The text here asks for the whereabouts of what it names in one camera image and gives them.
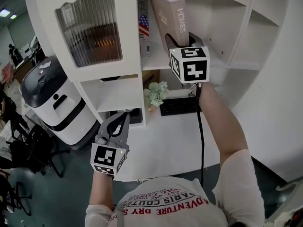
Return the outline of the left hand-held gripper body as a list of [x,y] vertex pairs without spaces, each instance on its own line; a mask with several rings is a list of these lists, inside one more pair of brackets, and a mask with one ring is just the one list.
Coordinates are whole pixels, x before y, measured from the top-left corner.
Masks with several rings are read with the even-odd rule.
[[116,176],[129,152],[128,144],[125,147],[122,148],[115,141],[109,141],[97,135],[91,146],[90,157],[90,164],[94,171]]

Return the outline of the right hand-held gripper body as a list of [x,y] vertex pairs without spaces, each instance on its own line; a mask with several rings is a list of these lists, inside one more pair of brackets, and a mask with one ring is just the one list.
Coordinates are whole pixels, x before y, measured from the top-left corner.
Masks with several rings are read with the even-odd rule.
[[182,84],[209,81],[210,54],[208,47],[169,49],[171,69]]

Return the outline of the pink hardcover book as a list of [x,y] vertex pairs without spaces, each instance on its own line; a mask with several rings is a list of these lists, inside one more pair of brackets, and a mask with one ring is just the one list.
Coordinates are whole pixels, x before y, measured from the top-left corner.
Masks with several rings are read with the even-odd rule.
[[185,0],[150,0],[164,50],[168,52],[165,35],[169,34],[179,46],[189,45],[187,7]]

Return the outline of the person's right forearm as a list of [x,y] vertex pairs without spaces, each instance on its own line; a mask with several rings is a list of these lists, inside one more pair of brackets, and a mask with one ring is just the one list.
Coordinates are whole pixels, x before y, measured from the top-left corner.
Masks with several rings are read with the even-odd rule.
[[219,149],[220,165],[234,153],[248,149],[239,121],[208,82],[202,84],[199,105]]

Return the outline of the person's left forearm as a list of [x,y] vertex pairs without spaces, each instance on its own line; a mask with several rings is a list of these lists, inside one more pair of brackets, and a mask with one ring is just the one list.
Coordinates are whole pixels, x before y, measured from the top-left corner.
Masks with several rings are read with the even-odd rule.
[[89,205],[103,205],[114,210],[112,181],[110,175],[94,172]]

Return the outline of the flag print book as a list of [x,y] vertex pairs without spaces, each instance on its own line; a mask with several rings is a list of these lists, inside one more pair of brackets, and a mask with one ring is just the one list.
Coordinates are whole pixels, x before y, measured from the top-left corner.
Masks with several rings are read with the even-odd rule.
[[140,56],[148,57],[150,55],[148,0],[137,0],[137,8],[138,8]]

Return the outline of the black tissue box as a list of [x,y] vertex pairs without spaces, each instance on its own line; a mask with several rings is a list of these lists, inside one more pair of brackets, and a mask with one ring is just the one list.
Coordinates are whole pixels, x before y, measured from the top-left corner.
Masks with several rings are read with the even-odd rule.
[[110,111],[109,116],[117,113],[127,112],[130,115],[130,124],[140,124],[142,122],[142,111],[141,108],[126,109],[126,110],[116,110]]

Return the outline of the white shelf unit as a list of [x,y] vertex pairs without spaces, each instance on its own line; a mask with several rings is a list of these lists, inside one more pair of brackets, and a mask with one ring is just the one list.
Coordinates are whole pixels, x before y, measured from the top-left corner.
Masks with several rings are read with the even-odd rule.
[[[122,59],[77,67],[56,14],[65,3],[79,0],[26,0],[42,48],[56,55],[68,79],[102,122],[114,110],[140,108],[143,121],[130,128],[130,153],[119,181],[136,181],[198,170],[218,163],[219,153],[206,122],[201,147],[196,114],[161,116],[148,111],[142,74],[160,70],[169,97],[187,96],[169,67],[156,17],[149,6],[150,55],[139,46],[137,0],[114,0]],[[268,59],[283,25],[289,0],[185,0],[189,31],[203,40],[210,53],[210,79],[230,107],[252,85]]]

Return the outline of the brown cardboard box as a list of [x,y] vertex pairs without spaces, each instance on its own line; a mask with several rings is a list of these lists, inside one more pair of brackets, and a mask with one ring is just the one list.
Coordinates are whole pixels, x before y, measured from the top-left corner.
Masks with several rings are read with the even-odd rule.
[[159,83],[160,71],[159,70],[144,70],[142,72],[143,88],[149,88],[152,82]]

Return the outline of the black keyboard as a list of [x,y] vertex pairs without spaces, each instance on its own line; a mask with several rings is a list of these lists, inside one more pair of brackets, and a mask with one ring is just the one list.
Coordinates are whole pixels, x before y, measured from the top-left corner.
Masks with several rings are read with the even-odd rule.
[[196,113],[196,99],[194,97],[164,99],[160,105],[161,116]]

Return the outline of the pale green artificial flowers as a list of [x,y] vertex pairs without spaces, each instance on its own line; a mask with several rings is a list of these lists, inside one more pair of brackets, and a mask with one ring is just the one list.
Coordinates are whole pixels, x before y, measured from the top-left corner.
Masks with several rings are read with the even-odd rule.
[[145,102],[148,104],[148,111],[153,112],[157,107],[162,105],[163,100],[167,98],[169,92],[166,81],[160,83],[152,82],[143,90]]

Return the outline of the white and black service robot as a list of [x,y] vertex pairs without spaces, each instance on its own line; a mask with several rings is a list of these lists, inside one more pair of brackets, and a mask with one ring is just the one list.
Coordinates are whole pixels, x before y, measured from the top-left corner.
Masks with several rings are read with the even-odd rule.
[[[50,67],[39,68],[48,61]],[[100,123],[55,56],[26,74],[21,94],[41,122],[71,149],[83,152],[91,145]]]

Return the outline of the black office chair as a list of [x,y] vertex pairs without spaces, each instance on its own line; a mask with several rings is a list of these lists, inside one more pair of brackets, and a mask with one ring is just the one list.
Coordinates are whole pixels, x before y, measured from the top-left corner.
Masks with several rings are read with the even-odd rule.
[[53,157],[70,153],[69,149],[55,151],[58,140],[55,136],[50,136],[40,125],[35,124],[28,134],[26,140],[16,138],[12,135],[13,141],[7,142],[11,153],[11,160],[3,158],[0,160],[1,169],[26,168],[32,173],[40,172],[45,175],[45,169],[53,169],[58,177],[63,177],[63,172],[59,173]]

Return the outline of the person's white printed t-shirt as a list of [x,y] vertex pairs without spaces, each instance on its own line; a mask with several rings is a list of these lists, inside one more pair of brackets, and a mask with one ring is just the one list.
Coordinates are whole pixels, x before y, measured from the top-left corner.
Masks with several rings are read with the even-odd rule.
[[89,205],[85,227],[263,227],[264,202],[248,150],[223,163],[213,194],[215,203],[197,179],[154,178],[127,193],[114,210]]

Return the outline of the ribbed glass cabinet door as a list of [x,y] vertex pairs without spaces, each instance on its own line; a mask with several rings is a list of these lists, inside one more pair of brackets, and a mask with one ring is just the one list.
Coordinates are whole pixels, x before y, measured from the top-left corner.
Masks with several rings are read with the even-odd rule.
[[72,82],[140,72],[137,0],[26,0],[47,56]]

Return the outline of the pink chair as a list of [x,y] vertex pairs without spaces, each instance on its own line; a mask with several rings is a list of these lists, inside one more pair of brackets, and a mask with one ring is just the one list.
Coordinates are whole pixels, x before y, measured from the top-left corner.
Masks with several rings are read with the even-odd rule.
[[8,63],[3,69],[2,69],[2,77],[3,81],[7,84],[9,84],[13,79],[13,70],[11,67],[11,64]]

